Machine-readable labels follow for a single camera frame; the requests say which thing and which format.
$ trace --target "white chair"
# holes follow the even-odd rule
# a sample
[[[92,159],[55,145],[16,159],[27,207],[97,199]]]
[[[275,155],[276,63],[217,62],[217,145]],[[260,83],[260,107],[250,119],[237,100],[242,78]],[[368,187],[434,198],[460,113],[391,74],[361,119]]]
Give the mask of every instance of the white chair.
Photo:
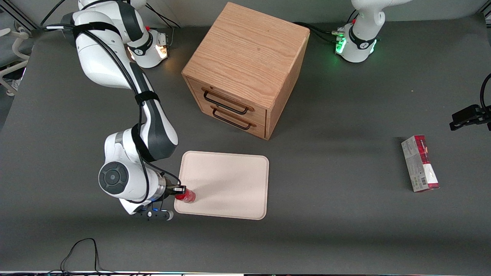
[[[19,51],[19,47],[24,40],[29,39],[29,34],[20,28],[20,32],[12,31],[10,28],[5,28],[0,30],[0,37],[2,36],[13,36],[15,37],[14,44],[12,45],[12,51],[14,54],[19,57],[22,61],[10,67],[7,67],[4,70],[0,71],[0,84],[7,88],[7,95],[14,96],[14,92],[17,92],[17,89],[13,88],[9,83],[7,83],[3,77],[9,73],[12,73],[16,70],[22,69],[27,66],[27,62],[29,61],[29,56],[21,53]]]

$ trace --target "drawer handle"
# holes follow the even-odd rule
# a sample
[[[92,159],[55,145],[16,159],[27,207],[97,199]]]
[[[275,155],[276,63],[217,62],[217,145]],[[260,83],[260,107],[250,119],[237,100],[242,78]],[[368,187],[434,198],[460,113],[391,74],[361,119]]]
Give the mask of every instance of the drawer handle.
[[[231,125],[233,125],[233,126],[235,126],[235,127],[238,127],[238,128],[240,128],[240,129],[242,129],[242,130],[248,130],[248,129],[250,129],[250,126],[252,125],[251,123],[249,123],[249,124],[248,124],[246,127],[243,127],[243,126],[241,126],[241,125],[239,125],[239,124],[236,124],[236,123],[234,123],[234,122],[232,122],[232,121],[230,121],[230,120],[227,120],[227,119],[225,119],[225,118],[223,118],[223,117],[220,117],[220,116],[216,115],[216,114],[215,114],[216,112],[217,112],[217,109],[213,109],[213,116],[214,116],[215,118],[217,118],[218,120],[222,120],[222,121],[224,121],[225,123],[229,123],[229,124],[231,124]]]
[[[233,109],[231,107],[228,107],[228,106],[226,106],[224,104],[221,104],[221,103],[219,103],[219,102],[217,102],[215,100],[212,100],[212,99],[208,98],[207,95],[208,95],[208,91],[205,91],[205,93],[203,94],[203,97],[205,97],[205,100],[207,100],[208,102],[213,103],[213,104],[216,104],[217,106],[223,107],[223,108],[225,108],[227,110],[230,110],[230,111],[232,111],[234,113],[237,113],[239,115],[244,115],[249,110],[248,107],[246,107],[244,109],[244,111],[239,111],[239,110]]]

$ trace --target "cardboard box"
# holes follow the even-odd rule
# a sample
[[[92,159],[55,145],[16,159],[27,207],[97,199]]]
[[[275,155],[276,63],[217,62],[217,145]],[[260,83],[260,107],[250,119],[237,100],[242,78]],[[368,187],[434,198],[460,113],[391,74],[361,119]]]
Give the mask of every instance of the cardboard box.
[[[415,135],[401,143],[414,192],[440,188],[428,159],[428,147],[424,135]]]

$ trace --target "wooden cabinet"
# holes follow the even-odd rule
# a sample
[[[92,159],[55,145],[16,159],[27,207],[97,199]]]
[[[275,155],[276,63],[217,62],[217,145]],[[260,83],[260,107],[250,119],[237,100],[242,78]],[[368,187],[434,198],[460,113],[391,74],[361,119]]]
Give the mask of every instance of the wooden cabinet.
[[[229,2],[182,74],[201,111],[268,140],[308,37],[307,28]]]

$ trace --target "gray table surface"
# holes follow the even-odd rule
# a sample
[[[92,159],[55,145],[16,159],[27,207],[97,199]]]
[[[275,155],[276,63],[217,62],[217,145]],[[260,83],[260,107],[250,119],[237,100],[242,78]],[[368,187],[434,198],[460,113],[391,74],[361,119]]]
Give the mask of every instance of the gray table surface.
[[[1,134],[0,270],[56,269],[93,237],[109,270],[491,274],[491,134],[448,126],[479,102],[490,71],[482,15],[387,23],[362,64],[312,35],[270,141],[199,111],[180,72],[206,31],[176,30],[170,59],[146,70],[180,139],[157,164],[177,173],[189,150],[264,155],[266,217],[128,216],[97,172],[106,136],[137,120],[132,93],[92,83],[75,49],[50,33]],[[411,190],[400,140],[416,134],[427,136],[439,190]],[[72,258],[67,269],[91,270],[92,245]]]

